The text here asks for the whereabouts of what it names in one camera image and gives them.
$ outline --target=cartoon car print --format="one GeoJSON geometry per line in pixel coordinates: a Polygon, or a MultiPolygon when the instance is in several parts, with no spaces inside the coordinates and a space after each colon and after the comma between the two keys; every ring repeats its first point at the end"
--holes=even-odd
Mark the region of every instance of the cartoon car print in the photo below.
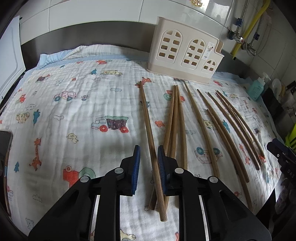
{"type": "Polygon", "coordinates": [[[96,178],[94,170],[88,167],[83,168],[80,172],[73,170],[71,166],[66,166],[66,168],[63,169],[63,180],[69,182],[69,188],[82,176],[88,176],[91,179],[96,178]]]}
{"type": "Polygon", "coordinates": [[[100,130],[101,132],[107,132],[108,129],[120,130],[122,133],[128,133],[126,122],[128,117],[126,116],[103,116],[96,118],[95,123],[91,124],[92,129],[100,130]]]}
{"type": "MultiPolygon", "coordinates": [[[[172,94],[173,94],[172,91],[167,90],[167,92],[164,93],[163,97],[164,97],[166,100],[171,100],[171,98],[172,98],[172,94]]],[[[180,96],[180,99],[181,99],[181,102],[182,102],[182,103],[185,101],[185,99],[184,99],[183,96],[180,96]]]]}
{"type": "MultiPolygon", "coordinates": [[[[213,148],[214,154],[216,157],[216,161],[222,157],[222,152],[218,148],[213,148]]],[[[201,164],[207,164],[212,163],[210,159],[210,154],[208,150],[204,150],[201,147],[196,148],[196,151],[194,151],[196,158],[201,162],[201,164]]]]}
{"type": "Polygon", "coordinates": [[[118,72],[117,70],[107,70],[101,73],[101,75],[115,75],[117,77],[123,75],[123,73],[118,72]]]}
{"type": "Polygon", "coordinates": [[[15,103],[16,103],[16,104],[17,104],[17,103],[23,103],[23,102],[25,101],[25,99],[26,99],[25,95],[26,95],[26,94],[21,95],[21,97],[20,97],[15,103]]]}
{"type": "Polygon", "coordinates": [[[61,98],[70,101],[76,98],[76,93],[73,91],[63,91],[54,96],[54,101],[59,101],[61,98]]]}

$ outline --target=product label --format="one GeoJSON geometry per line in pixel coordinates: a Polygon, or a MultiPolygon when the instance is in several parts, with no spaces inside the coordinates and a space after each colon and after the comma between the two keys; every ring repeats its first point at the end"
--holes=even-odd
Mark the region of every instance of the product label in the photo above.
{"type": "Polygon", "coordinates": [[[210,53],[213,50],[214,46],[215,46],[214,43],[208,42],[207,48],[204,51],[204,54],[202,56],[202,59],[207,60],[209,58],[210,53]]]}

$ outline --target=cartoon bear print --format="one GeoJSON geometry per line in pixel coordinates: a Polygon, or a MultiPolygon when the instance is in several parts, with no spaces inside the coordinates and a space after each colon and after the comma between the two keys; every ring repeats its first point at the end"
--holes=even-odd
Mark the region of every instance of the cartoon bear print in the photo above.
{"type": "Polygon", "coordinates": [[[211,120],[203,120],[205,126],[211,130],[217,130],[214,123],[211,120]]]}
{"type": "Polygon", "coordinates": [[[34,228],[34,221],[26,218],[28,229],[32,230],[34,228]]]}

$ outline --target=cartoon giraffe print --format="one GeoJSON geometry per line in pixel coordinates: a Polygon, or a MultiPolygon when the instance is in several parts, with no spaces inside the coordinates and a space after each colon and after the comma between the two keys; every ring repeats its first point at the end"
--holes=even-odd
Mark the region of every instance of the cartoon giraffe print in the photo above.
{"type": "Polygon", "coordinates": [[[35,147],[35,155],[36,157],[33,159],[32,164],[29,164],[29,166],[33,166],[35,171],[37,171],[37,165],[41,166],[41,161],[39,160],[39,153],[38,153],[38,146],[40,146],[41,144],[41,138],[36,138],[36,140],[34,141],[34,145],[35,147]]]}
{"type": "Polygon", "coordinates": [[[250,165],[250,158],[246,155],[246,152],[244,151],[244,147],[241,144],[239,144],[239,148],[241,149],[241,151],[244,154],[246,164],[247,165],[250,165]]]}

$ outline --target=wooden chopstick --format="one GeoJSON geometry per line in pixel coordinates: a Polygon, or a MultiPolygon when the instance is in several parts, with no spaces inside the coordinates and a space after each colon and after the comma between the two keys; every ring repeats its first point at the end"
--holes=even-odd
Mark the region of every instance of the wooden chopstick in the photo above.
{"type": "Polygon", "coordinates": [[[149,118],[149,112],[148,112],[148,108],[146,105],[146,97],[145,97],[145,92],[143,89],[142,81],[140,81],[140,93],[141,93],[141,98],[142,98],[142,106],[143,106],[144,119],[145,119],[146,132],[147,132],[148,145],[149,145],[149,152],[150,152],[150,158],[151,158],[151,165],[152,165],[153,177],[154,177],[154,183],[155,183],[155,189],[156,189],[156,196],[157,196],[157,200],[158,200],[159,216],[160,216],[160,221],[165,222],[168,219],[167,219],[167,215],[166,215],[166,211],[165,211],[163,189],[161,186],[158,161],[157,161],[154,139],[153,139],[151,123],[150,123],[150,118],[149,118]]]}
{"type": "Polygon", "coordinates": [[[242,118],[242,116],[240,115],[240,113],[233,107],[233,105],[219,92],[217,91],[217,93],[222,97],[222,99],[231,107],[231,109],[235,112],[235,114],[238,116],[238,118],[242,121],[242,123],[244,124],[244,126],[247,128],[248,132],[250,133],[250,135],[252,136],[253,140],[255,141],[261,156],[264,158],[264,151],[260,145],[260,143],[257,141],[254,133],[251,131],[250,127],[248,126],[248,124],[245,122],[245,120],[242,118]]]}
{"type": "MultiPolygon", "coordinates": [[[[176,155],[176,142],[177,142],[177,123],[178,123],[178,91],[177,86],[174,85],[174,110],[173,110],[173,122],[172,122],[172,130],[171,130],[171,138],[170,138],[170,153],[169,157],[175,158],[176,155]]],[[[168,208],[168,196],[164,196],[165,201],[165,209],[168,208]]]]}
{"type": "MultiPolygon", "coordinates": [[[[172,121],[173,121],[173,110],[174,110],[174,100],[175,100],[175,91],[174,90],[175,90],[175,87],[173,86],[172,98],[170,100],[170,112],[168,115],[168,122],[166,124],[166,129],[165,129],[165,140],[163,142],[163,149],[165,151],[165,155],[167,155],[167,152],[168,152],[168,145],[170,142],[170,132],[171,132],[171,126],[172,126],[172,121]]],[[[156,202],[157,202],[157,197],[156,197],[156,190],[155,190],[155,185],[154,185],[152,193],[151,193],[151,197],[149,200],[148,209],[155,210],[156,202]]]]}
{"type": "Polygon", "coordinates": [[[235,114],[235,113],[233,112],[233,110],[229,107],[229,105],[226,104],[226,102],[222,99],[222,97],[221,97],[218,93],[215,93],[215,94],[216,94],[216,96],[219,98],[219,100],[221,101],[221,103],[225,106],[225,108],[228,110],[228,112],[230,113],[230,115],[232,116],[232,118],[235,120],[235,122],[236,122],[237,125],[239,126],[239,128],[240,128],[241,132],[243,133],[244,137],[245,137],[246,140],[248,141],[249,148],[251,148],[252,152],[255,154],[255,157],[256,157],[256,159],[257,159],[257,161],[255,160],[255,162],[254,162],[253,159],[252,159],[252,160],[253,160],[253,162],[254,162],[254,164],[255,164],[255,166],[256,166],[256,169],[257,169],[257,170],[260,170],[259,165],[260,165],[260,164],[262,165],[262,163],[261,163],[261,160],[260,160],[259,156],[257,155],[256,149],[255,149],[255,147],[254,147],[254,145],[253,145],[253,141],[251,140],[251,138],[250,138],[249,135],[247,134],[246,130],[245,130],[244,127],[242,126],[240,120],[237,118],[236,114],[235,114]]]}
{"type": "Polygon", "coordinates": [[[178,106],[179,106],[180,132],[181,132],[181,161],[183,164],[183,168],[187,170],[188,162],[187,162],[187,143],[186,143],[186,133],[185,133],[185,121],[184,121],[182,101],[180,98],[180,91],[179,91],[178,86],[177,86],[177,92],[178,92],[178,106]]]}
{"type": "Polygon", "coordinates": [[[217,127],[217,130],[218,130],[218,132],[220,134],[220,137],[223,140],[224,144],[226,145],[228,153],[230,154],[230,157],[231,157],[232,162],[233,162],[233,164],[234,164],[234,166],[235,166],[235,168],[237,170],[240,182],[242,184],[242,188],[243,188],[244,194],[246,196],[248,208],[252,211],[253,210],[253,205],[252,205],[252,201],[251,201],[251,196],[250,196],[250,193],[249,193],[249,190],[248,190],[248,186],[246,184],[246,180],[244,178],[244,174],[242,172],[242,168],[239,165],[239,162],[238,162],[238,160],[237,160],[237,158],[236,158],[236,156],[235,156],[235,154],[233,152],[233,149],[231,148],[231,146],[230,146],[224,132],[222,131],[221,128],[218,128],[218,126],[219,126],[218,122],[220,120],[219,119],[216,120],[215,117],[213,116],[213,114],[209,110],[207,110],[207,113],[208,113],[209,117],[211,118],[211,120],[213,121],[214,125],[217,127]]]}
{"type": "MultiPolygon", "coordinates": [[[[208,106],[208,108],[209,108],[209,110],[211,111],[211,113],[214,115],[214,117],[215,117],[217,120],[220,120],[219,117],[218,117],[218,115],[217,115],[217,113],[216,113],[215,110],[212,108],[212,106],[211,106],[210,103],[207,101],[207,99],[203,96],[203,94],[199,91],[199,89],[197,89],[197,91],[198,91],[198,93],[200,94],[200,96],[201,96],[201,98],[203,99],[203,101],[205,102],[205,104],[208,106]]],[[[233,151],[234,151],[234,153],[235,153],[235,156],[237,157],[237,160],[238,160],[238,162],[239,162],[239,164],[240,164],[240,166],[241,166],[241,168],[242,168],[242,172],[243,172],[243,174],[244,174],[244,178],[245,178],[246,182],[250,182],[250,180],[249,180],[249,176],[248,176],[247,171],[246,171],[246,168],[244,167],[244,163],[243,163],[243,161],[242,161],[242,159],[241,159],[241,157],[240,157],[240,155],[239,155],[239,153],[238,153],[238,151],[237,151],[237,149],[236,149],[236,147],[235,147],[235,145],[234,145],[234,143],[233,143],[233,140],[231,139],[231,137],[230,137],[228,131],[226,130],[226,128],[225,128],[225,126],[222,124],[222,122],[221,122],[221,121],[218,121],[218,124],[219,124],[219,125],[216,126],[216,127],[217,127],[217,128],[220,127],[220,128],[223,130],[223,132],[224,132],[224,134],[225,134],[225,136],[226,136],[226,138],[227,138],[229,144],[231,145],[231,148],[233,149],[233,151]]]]}
{"type": "Polygon", "coordinates": [[[219,173],[219,169],[218,169],[218,165],[217,165],[216,156],[214,154],[213,146],[212,146],[212,143],[211,143],[209,134],[208,134],[208,132],[206,130],[206,126],[203,123],[203,119],[202,119],[202,116],[200,114],[200,111],[199,111],[199,109],[197,107],[197,104],[196,104],[195,100],[193,99],[193,96],[191,95],[191,92],[190,92],[187,84],[185,82],[184,82],[184,84],[185,84],[185,87],[187,89],[188,96],[189,96],[189,98],[191,100],[191,103],[193,105],[195,116],[196,116],[198,122],[200,123],[200,127],[202,129],[202,133],[203,133],[203,135],[205,137],[205,142],[206,142],[207,149],[209,151],[209,155],[210,155],[210,159],[211,159],[211,162],[212,162],[212,167],[213,167],[214,175],[216,177],[220,178],[220,173],[219,173]]]}
{"type": "Polygon", "coordinates": [[[246,139],[243,137],[242,133],[239,131],[238,127],[236,126],[236,124],[233,122],[233,120],[230,118],[230,116],[227,114],[227,112],[223,109],[223,107],[218,103],[218,101],[210,94],[210,92],[207,92],[208,96],[214,101],[215,105],[219,108],[219,110],[223,113],[223,115],[226,117],[226,119],[228,120],[228,122],[232,125],[233,129],[235,130],[236,134],[238,135],[238,137],[241,139],[242,143],[244,144],[244,146],[247,149],[247,152],[249,153],[255,167],[256,170],[260,170],[259,164],[256,161],[256,158],[254,157],[253,152],[251,151],[251,148],[249,146],[249,144],[247,143],[246,139]]]}

